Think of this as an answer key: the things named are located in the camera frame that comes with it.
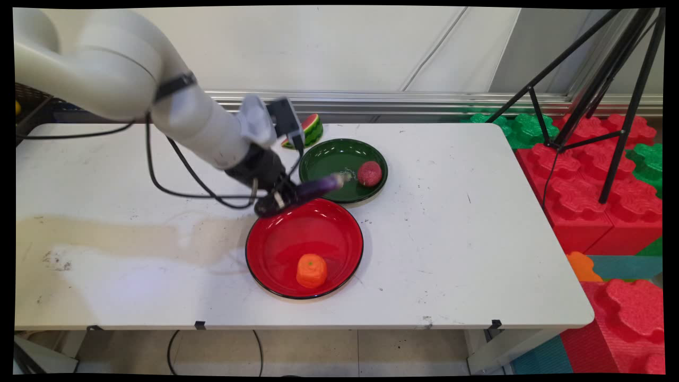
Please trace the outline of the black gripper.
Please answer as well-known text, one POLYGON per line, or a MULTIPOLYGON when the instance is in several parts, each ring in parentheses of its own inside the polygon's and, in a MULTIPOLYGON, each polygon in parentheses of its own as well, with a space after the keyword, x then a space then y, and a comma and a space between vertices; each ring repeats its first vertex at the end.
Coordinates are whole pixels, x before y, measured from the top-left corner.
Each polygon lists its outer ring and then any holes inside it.
POLYGON ((245 157, 225 173, 239 183, 266 191, 266 195, 255 203, 255 210, 284 211, 291 201, 298 201, 298 184, 290 179, 276 152, 259 145, 249 146, 245 157))

